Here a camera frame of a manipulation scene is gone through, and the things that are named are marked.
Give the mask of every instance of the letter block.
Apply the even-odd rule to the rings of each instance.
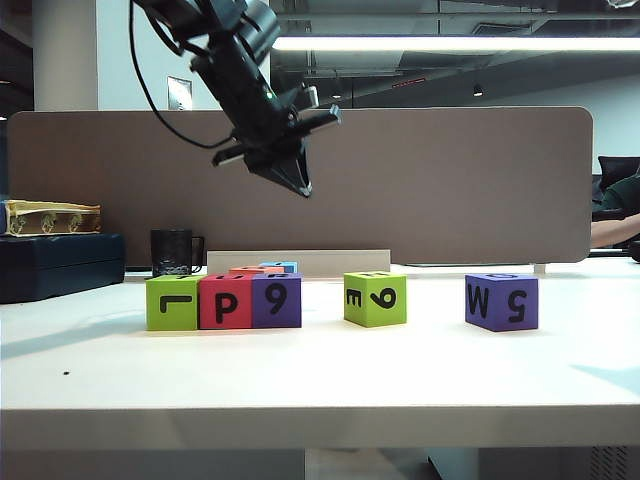
[[[253,276],[253,328],[302,326],[302,275],[267,273]]]
[[[200,281],[200,328],[251,328],[253,275],[209,275]]]
[[[229,269],[229,275],[256,275],[258,273],[284,273],[284,267],[251,265],[248,267],[234,267]]]
[[[262,262],[261,267],[283,267],[284,273],[297,273],[298,262]]]
[[[147,280],[147,330],[197,330],[198,282],[203,277],[163,275]]]
[[[465,275],[465,319],[493,332],[538,328],[538,279],[532,275]]]
[[[363,327],[407,322],[407,276],[389,272],[344,274],[344,318]]]

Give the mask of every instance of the red block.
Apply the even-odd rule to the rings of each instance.
[[[252,275],[209,275],[198,284],[202,330],[251,328]]]
[[[229,275],[256,275],[258,273],[284,273],[284,267],[234,267],[229,269]]]

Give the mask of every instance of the ceiling light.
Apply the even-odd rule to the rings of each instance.
[[[638,37],[280,37],[273,48],[331,52],[640,52]]]

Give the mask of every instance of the green cube with letter l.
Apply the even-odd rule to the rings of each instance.
[[[147,330],[197,330],[198,282],[204,277],[163,275],[147,280]]]

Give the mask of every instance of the robotic arm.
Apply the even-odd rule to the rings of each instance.
[[[156,33],[177,55],[195,54],[197,72],[233,123],[237,143],[216,153],[213,164],[243,159],[251,173],[303,196],[311,195],[305,137],[340,123],[340,110],[305,119],[299,112],[318,106],[315,87],[300,85],[277,96],[258,65],[280,33],[275,13],[259,0],[133,0]],[[168,28],[170,39],[160,27]],[[206,47],[191,43],[208,35]]]

